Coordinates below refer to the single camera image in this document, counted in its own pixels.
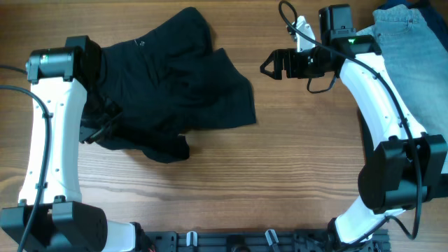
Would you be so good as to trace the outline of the black shorts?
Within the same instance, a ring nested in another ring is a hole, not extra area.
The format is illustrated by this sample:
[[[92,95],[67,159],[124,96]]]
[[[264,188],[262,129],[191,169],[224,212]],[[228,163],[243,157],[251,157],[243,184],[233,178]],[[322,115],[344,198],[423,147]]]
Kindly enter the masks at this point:
[[[101,51],[97,87],[122,109],[109,150],[139,150],[170,163],[187,160],[188,130],[256,122],[253,88],[224,49],[214,49],[202,14],[184,8],[144,36]]]

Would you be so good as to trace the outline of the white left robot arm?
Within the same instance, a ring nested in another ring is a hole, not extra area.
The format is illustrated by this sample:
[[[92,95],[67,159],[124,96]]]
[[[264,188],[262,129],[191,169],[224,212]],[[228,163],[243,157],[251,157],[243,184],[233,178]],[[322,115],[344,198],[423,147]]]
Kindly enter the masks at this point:
[[[15,207],[1,211],[1,229],[20,251],[146,251],[138,223],[108,220],[84,204],[78,146],[110,134],[121,108],[101,94],[102,50],[87,36],[62,48],[35,50],[26,64],[34,114],[29,163]]]

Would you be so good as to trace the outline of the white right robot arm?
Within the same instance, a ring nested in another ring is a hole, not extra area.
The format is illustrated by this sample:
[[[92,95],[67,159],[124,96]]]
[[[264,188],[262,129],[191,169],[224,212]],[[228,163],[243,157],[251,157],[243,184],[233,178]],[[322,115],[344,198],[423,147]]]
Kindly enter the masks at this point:
[[[347,4],[319,11],[319,40],[302,16],[287,21],[296,48],[273,51],[266,64],[275,80],[312,81],[326,73],[341,80],[353,95],[371,146],[358,175],[358,198],[333,218],[325,232],[326,251],[358,251],[385,223],[412,210],[419,224],[422,205],[447,196],[444,137],[430,135],[414,118],[386,70],[382,50],[371,35],[358,35]]]

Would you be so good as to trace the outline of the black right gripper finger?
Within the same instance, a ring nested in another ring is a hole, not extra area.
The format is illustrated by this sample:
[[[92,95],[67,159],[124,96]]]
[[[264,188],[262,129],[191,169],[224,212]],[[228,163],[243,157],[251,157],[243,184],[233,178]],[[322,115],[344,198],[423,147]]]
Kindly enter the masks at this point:
[[[272,79],[275,79],[275,72],[266,70],[266,66],[267,66],[266,64],[262,64],[260,66],[260,72],[262,74],[265,74],[266,76],[269,76]]]
[[[276,64],[276,54],[277,52],[275,50],[273,50],[268,58],[262,63],[262,65],[260,66],[261,69],[265,69],[269,64],[273,63]]]

